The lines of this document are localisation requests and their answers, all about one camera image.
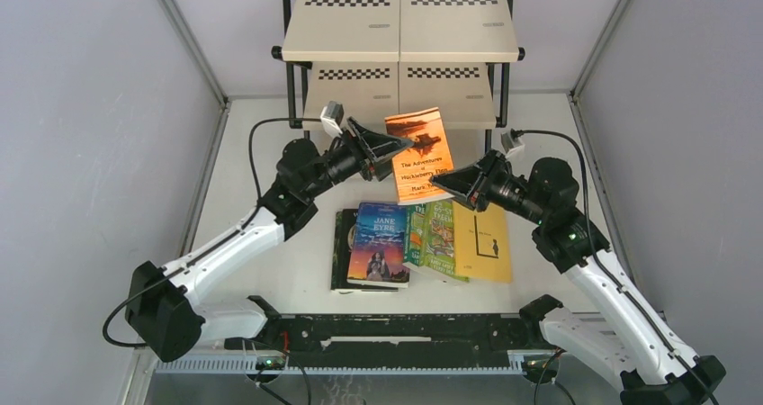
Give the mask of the orange paperback book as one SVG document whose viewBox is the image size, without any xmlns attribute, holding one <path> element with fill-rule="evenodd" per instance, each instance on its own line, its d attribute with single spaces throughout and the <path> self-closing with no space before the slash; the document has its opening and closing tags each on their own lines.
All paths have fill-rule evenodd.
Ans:
<svg viewBox="0 0 763 405">
<path fill-rule="evenodd" d="M 413 142 L 393 160 L 398 205 L 430 203 L 451 198 L 430 178 L 454 170 L 440 110 L 437 107 L 387 117 L 388 134 Z"/>
</svg>

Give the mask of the yellow book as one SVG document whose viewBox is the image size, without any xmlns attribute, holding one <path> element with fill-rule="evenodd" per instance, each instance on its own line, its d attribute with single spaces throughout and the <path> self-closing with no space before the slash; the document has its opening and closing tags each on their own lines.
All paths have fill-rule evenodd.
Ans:
<svg viewBox="0 0 763 405">
<path fill-rule="evenodd" d="M 455 273 L 470 279 L 510 284 L 510 259 L 505 211 L 491 204 L 486 211 L 471 211 L 453 203 Z"/>
</svg>

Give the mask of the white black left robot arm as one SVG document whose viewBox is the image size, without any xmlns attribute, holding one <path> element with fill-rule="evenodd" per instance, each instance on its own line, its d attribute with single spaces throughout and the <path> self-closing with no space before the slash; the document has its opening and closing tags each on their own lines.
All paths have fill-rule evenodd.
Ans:
<svg viewBox="0 0 763 405">
<path fill-rule="evenodd" d="M 147 261 L 134 270 L 125 319 L 160 361 L 174 362 L 200 344 L 228 338 L 249 338 L 261 348 L 279 341 L 280 322 L 255 300 L 204 300 L 246 263 L 301 231 L 317 213 L 320 195 L 354 175 L 381 181 L 392 159 L 413 145 L 354 118 L 335 132 L 338 145 L 325 152 L 308 139 L 288 143 L 271 187 L 217 238 L 162 266 Z"/>
</svg>

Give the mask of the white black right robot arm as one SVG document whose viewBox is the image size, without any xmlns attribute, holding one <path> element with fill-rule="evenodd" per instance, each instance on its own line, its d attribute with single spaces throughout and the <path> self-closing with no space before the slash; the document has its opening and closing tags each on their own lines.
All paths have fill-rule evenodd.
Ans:
<svg viewBox="0 0 763 405">
<path fill-rule="evenodd" d="M 520 311 L 520 335 L 528 346 L 548 343 L 575 356 L 606 379 L 623 404 L 717 402 L 723 364 L 714 355 L 699 355 L 646 301 L 608 240 L 578 208 L 578 192 L 587 187 L 566 161 L 542 157 L 529 176 L 514 175 L 506 157 L 491 150 L 430 181 L 471 211 L 498 206 L 532 222 L 538 252 L 594 303 L 615 334 L 583 325 L 545 294 Z"/>
</svg>

